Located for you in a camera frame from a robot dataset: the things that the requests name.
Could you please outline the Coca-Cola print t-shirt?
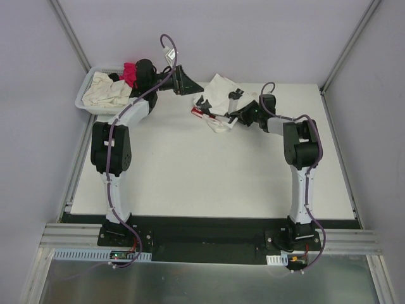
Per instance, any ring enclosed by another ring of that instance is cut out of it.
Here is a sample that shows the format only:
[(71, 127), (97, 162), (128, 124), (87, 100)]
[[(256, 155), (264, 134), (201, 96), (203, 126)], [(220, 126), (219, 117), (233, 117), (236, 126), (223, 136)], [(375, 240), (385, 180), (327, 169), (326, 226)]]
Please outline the Coca-Cola print t-shirt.
[(204, 120), (207, 125), (215, 132), (222, 133), (231, 131), (234, 125), (237, 123), (238, 118), (229, 118), (223, 116), (212, 116), (203, 113), (201, 110), (193, 107), (190, 111), (194, 116)]

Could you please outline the plain white t-shirt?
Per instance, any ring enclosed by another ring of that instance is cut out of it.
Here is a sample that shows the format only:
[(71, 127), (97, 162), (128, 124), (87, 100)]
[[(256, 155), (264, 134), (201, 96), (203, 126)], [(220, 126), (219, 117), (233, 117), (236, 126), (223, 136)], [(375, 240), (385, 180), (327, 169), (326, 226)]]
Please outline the plain white t-shirt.
[[(242, 91), (241, 97), (230, 106), (230, 93)], [(248, 91), (244, 86), (236, 84), (226, 77), (216, 74), (204, 91), (196, 94), (193, 105), (200, 110), (208, 110), (210, 114), (225, 116), (228, 113), (243, 109), (252, 101), (257, 102), (258, 95)]]

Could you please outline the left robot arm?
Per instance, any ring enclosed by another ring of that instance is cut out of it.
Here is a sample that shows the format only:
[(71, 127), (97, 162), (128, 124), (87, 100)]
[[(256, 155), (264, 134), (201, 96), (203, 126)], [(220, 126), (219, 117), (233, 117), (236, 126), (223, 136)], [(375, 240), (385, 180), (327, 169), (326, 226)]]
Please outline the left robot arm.
[(152, 61), (135, 64), (135, 82), (128, 104), (108, 122), (92, 126), (90, 160), (100, 174), (107, 200), (106, 220), (99, 231), (99, 246), (131, 246), (138, 238), (131, 227), (126, 172), (132, 161), (130, 127), (146, 118), (156, 106), (158, 91), (171, 90), (184, 96), (203, 92), (182, 65), (170, 65), (158, 72)]

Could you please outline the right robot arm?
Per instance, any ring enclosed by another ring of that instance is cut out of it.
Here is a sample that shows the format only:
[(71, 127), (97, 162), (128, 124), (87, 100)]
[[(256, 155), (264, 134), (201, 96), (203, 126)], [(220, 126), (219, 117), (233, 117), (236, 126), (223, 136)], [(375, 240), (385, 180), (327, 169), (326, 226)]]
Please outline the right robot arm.
[(239, 110), (241, 94), (231, 92), (228, 98), (231, 118), (246, 126), (257, 123), (264, 132), (282, 136), (284, 158), (292, 174), (292, 203), (285, 228), (274, 236), (273, 245), (286, 252), (299, 250), (316, 237), (312, 195), (315, 171), (323, 156), (316, 122), (307, 115), (297, 118), (277, 115), (272, 94), (262, 94), (259, 101)]

